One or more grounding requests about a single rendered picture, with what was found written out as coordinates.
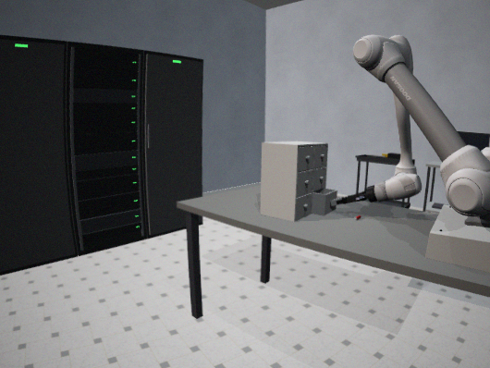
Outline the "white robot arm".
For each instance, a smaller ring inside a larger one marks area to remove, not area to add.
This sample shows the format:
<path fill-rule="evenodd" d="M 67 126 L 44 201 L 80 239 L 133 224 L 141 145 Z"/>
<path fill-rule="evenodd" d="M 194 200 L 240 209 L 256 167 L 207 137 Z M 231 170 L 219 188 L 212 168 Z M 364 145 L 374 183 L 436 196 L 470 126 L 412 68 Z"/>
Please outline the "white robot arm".
<path fill-rule="evenodd" d="M 421 179 L 412 162 L 411 116 L 442 161 L 440 175 L 451 207 L 468 216 L 465 225 L 490 228 L 490 147 L 480 151 L 477 147 L 466 146 L 446 115 L 413 75 L 408 40 L 401 35 L 390 38 L 367 35 L 355 43 L 353 56 L 361 67 L 385 82 L 394 96 L 400 161 L 394 177 L 375 183 L 376 200 L 402 200 L 422 190 Z"/>

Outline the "white drawer front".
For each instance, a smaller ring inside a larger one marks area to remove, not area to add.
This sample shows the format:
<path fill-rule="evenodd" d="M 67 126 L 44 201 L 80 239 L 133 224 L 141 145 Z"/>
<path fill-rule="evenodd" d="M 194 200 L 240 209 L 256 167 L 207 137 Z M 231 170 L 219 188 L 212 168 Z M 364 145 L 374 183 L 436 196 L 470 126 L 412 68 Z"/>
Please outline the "white drawer front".
<path fill-rule="evenodd" d="M 313 167 L 326 166 L 326 157 L 327 157 L 327 146 L 314 145 Z"/>
<path fill-rule="evenodd" d="M 309 181 L 308 181 L 309 180 Z M 298 172 L 297 177 L 297 196 L 312 191 L 312 171 L 311 169 Z"/>
<path fill-rule="evenodd" d="M 331 206 L 331 200 L 337 198 L 337 190 L 320 189 L 312 192 L 312 213 L 326 215 L 334 210 L 337 206 Z"/>
<path fill-rule="evenodd" d="M 311 161 L 308 161 L 311 160 Z M 298 170 L 313 167 L 313 147 L 299 146 L 298 151 Z"/>
<path fill-rule="evenodd" d="M 312 195 L 310 193 L 301 195 L 296 198 L 295 220 L 311 213 L 311 203 L 312 203 Z"/>
<path fill-rule="evenodd" d="M 313 169 L 313 184 L 312 190 L 317 190 L 325 186 L 326 168 L 318 167 Z"/>

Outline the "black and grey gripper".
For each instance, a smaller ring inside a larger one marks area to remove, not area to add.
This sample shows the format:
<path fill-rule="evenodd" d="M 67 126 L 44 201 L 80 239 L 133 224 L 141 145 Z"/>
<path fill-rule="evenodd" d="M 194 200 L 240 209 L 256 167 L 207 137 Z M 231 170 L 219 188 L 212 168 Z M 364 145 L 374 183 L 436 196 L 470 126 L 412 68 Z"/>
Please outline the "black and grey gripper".
<path fill-rule="evenodd" d="M 350 203 L 350 202 L 359 202 L 359 201 L 365 201 L 365 199 L 369 200 L 369 202 L 377 202 L 375 196 L 374 196 L 374 185 L 373 186 L 370 186 L 370 187 L 367 187 L 367 190 L 368 191 L 368 194 L 366 194 L 366 192 L 360 192 L 358 194 L 354 194 L 355 196 L 354 197 L 342 197 L 341 199 L 338 198 L 337 200 L 333 200 L 333 201 L 330 201 L 331 202 L 331 206 L 335 206 L 335 205 L 339 205 L 339 204 L 345 204 L 345 203 Z M 364 194 L 365 193 L 365 194 Z M 358 196 L 357 196 L 358 195 Z M 359 196 L 360 195 L 360 196 Z M 345 199 L 343 199 L 345 198 Z"/>

